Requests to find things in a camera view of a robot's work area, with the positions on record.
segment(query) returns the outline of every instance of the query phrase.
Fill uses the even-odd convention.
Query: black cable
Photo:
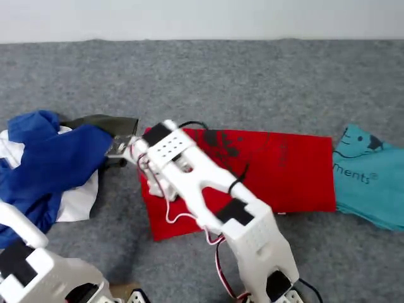
[[[306,282],[306,281],[303,280],[302,278],[299,278],[299,281],[300,281],[301,283],[303,283],[305,286],[309,287],[309,288],[317,295],[318,302],[324,303],[324,302],[323,302],[323,298],[321,297],[320,292],[317,290],[316,287],[314,287],[313,285],[311,285],[309,282]]]
[[[238,177],[231,185],[229,186],[229,189],[227,190],[228,194],[231,194],[233,187],[238,183],[238,182],[243,182],[243,180],[246,178],[248,168],[250,166],[250,163],[246,164],[246,167],[244,167],[243,172],[241,173],[240,177]]]
[[[205,130],[207,130],[207,131],[209,130],[209,127],[204,122],[201,122],[201,121],[187,121],[187,122],[184,122],[184,123],[178,125],[178,128],[183,128],[184,126],[191,125],[191,124],[197,124],[199,126],[202,126]],[[227,190],[228,194],[231,193],[233,187],[238,182],[242,182],[246,178],[248,168],[249,168],[249,163],[246,164],[246,167],[244,167],[244,170],[241,173],[241,175],[233,183],[231,183],[231,185],[229,186],[229,189]]]
[[[184,122],[184,123],[178,125],[178,128],[183,128],[184,126],[187,126],[187,125],[190,125],[190,124],[197,124],[197,125],[202,126],[203,128],[205,128],[206,130],[209,130],[208,126],[205,123],[200,122],[200,121],[187,121],[187,122]]]

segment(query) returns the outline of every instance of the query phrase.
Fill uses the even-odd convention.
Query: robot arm
[[[120,145],[117,149],[121,149],[118,157],[127,158],[144,171],[152,194],[169,193],[169,200],[178,194],[202,229],[223,234],[253,302],[291,302],[288,295],[299,272],[270,206],[238,182],[232,187],[227,206],[213,214],[201,190],[212,187],[227,193],[236,178],[217,166],[170,120],[133,139],[127,148]]]

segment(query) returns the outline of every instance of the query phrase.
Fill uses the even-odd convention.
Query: red cloth
[[[335,211],[331,138],[236,130],[185,132],[219,166],[235,175],[249,163],[243,183],[274,212]],[[148,193],[144,177],[141,192],[155,241],[200,230],[186,217],[168,224],[165,201]],[[213,213],[230,200],[228,194],[212,188],[203,189],[203,196]],[[171,219],[184,212],[188,211],[181,198],[170,204]]]

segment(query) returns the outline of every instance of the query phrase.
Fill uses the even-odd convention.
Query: blue cloth
[[[62,193],[82,186],[103,164],[112,138],[91,125],[58,134],[57,115],[46,110],[13,118],[8,127],[9,140],[24,143],[25,149],[15,169],[0,159],[0,198],[47,232],[56,221]],[[0,248],[17,237],[0,225]]]
[[[333,161],[339,211],[384,229],[404,230],[404,149],[350,124]]]

